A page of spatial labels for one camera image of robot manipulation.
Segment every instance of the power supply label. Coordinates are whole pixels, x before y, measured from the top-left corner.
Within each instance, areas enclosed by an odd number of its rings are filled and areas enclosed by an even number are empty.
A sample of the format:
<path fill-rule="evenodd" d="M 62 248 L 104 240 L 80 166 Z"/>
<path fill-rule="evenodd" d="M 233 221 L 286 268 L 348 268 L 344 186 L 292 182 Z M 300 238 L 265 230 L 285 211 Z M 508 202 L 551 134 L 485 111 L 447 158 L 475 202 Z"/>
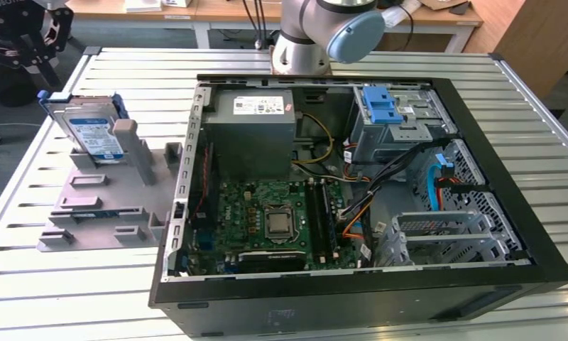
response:
<path fill-rule="evenodd" d="M 236 97 L 233 100 L 233 115 L 284 115 L 284 97 Z"/>
<path fill-rule="evenodd" d="M 69 123 L 88 154 L 105 161 L 124 157 L 122 147 L 109 133 L 112 126 L 106 119 L 70 119 Z"/>

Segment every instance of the ram slot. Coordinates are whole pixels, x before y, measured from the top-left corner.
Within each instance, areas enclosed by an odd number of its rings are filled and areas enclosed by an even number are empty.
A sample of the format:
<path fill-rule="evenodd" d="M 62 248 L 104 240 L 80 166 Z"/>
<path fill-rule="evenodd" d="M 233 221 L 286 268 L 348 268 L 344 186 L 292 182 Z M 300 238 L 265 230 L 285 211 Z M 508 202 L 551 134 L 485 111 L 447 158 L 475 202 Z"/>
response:
<path fill-rule="evenodd" d="M 312 238 L 312 255 L 316 263 L 325 263 L 332 259 L 330 237 L 328 230 L 328 208 L 325 189 L 320 183 L 305 182 L 305 205 Z"/>

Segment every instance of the blue hard drive label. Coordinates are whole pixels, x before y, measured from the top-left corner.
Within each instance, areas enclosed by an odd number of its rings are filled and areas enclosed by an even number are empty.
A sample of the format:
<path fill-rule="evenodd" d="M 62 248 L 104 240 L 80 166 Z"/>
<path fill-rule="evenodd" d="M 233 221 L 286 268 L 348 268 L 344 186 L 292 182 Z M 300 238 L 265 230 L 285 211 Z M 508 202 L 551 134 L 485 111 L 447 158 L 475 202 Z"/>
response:
<path fill-rule="evenodd" d="M 122 147 L 109 132 L 112 125 L 106 119 L 70 119 L 69 123 L 88 154 L 105 161 L 124 157 Z"/>

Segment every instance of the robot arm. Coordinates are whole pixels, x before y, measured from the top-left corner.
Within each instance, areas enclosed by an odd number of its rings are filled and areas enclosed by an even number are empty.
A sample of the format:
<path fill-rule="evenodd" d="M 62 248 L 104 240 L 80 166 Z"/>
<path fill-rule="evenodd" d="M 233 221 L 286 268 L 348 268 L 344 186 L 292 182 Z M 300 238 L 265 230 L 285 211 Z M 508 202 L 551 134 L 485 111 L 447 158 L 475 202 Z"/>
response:
<path fill-rule="evenodd" d="M 50 27 L 41 35 L 44 14 L 50 15 Z M 57 52 L 62 51 L 70 34 L 73 12 L 66 7 L 46 9 L 32 0 L 0 1 L 0 64 L 24 67 L 40 73 L 50 86 L 60 80 L 53 66 Z"/>
<path fill-rule="evenodd" d="M 282 1 L 280 37 L 272 55 L 276 73 L 321 75 L 328 60 L 357 62 L 377 46 L 385 29 L 377 0 Z"/>

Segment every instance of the yellow wire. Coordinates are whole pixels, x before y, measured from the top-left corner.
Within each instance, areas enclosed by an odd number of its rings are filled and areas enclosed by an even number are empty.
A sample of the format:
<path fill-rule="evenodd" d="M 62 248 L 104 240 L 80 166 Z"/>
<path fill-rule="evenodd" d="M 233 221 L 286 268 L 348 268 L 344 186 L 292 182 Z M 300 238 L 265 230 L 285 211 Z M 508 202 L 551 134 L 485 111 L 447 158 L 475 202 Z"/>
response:
<path fill-rule="evenodd" d="M 328 131 L 325 125 L 320 122 L 318 119 L 314 118 L 313 115 L 302 113 L 302 116 L 310 117 L 312 120 L 313 120 L 313 122 L 318 124 L 320 128 L 324 130 L 325 134 L 328 135 L 328 143 L 329 143 L 329 145 L 328 145 L 328 149 L 325 151 L 325 154 L 322 156 L 320 156 L 318 158 L 312 158 L 309 160 L 293 160 L 292 163 L 296 163 L 296 164 L 298 164 L 298 163 L 316 163 L 316 162 L 320 162 L 326 157 L 329 157 L 329 155 L 332 153 L 332 149 L 334 147 L 334 142 L 332 140 L 332 135 L 330 135 L 330 132 Z"/>

